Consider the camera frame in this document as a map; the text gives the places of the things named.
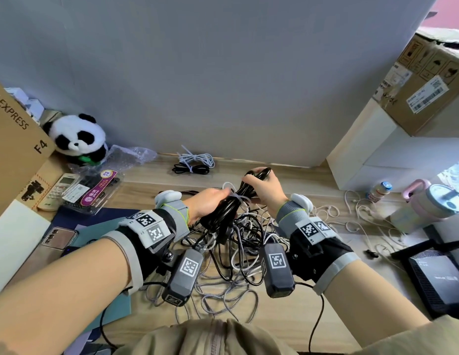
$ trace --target white cable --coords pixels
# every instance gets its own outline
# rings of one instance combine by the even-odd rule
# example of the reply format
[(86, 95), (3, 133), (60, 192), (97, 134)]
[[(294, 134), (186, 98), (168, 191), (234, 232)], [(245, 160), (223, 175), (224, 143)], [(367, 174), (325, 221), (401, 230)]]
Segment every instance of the white cable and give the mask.
[(207, 166), (209, 169), (212, 169), (215, 167), (215, 160), (213, 159), (213, 156), (209, 153), (202, 153), (202, 154), (193, 154), (191, 153), (183, 144), (182, 148), (187, 151), (187, 153), (178, 154), (178, 161), (181, 163), (184, 163), (188, 169), (190, 170), (190, 173), (193, 173), (191, 169), (191, 162), (201, 162), (205, 166)]

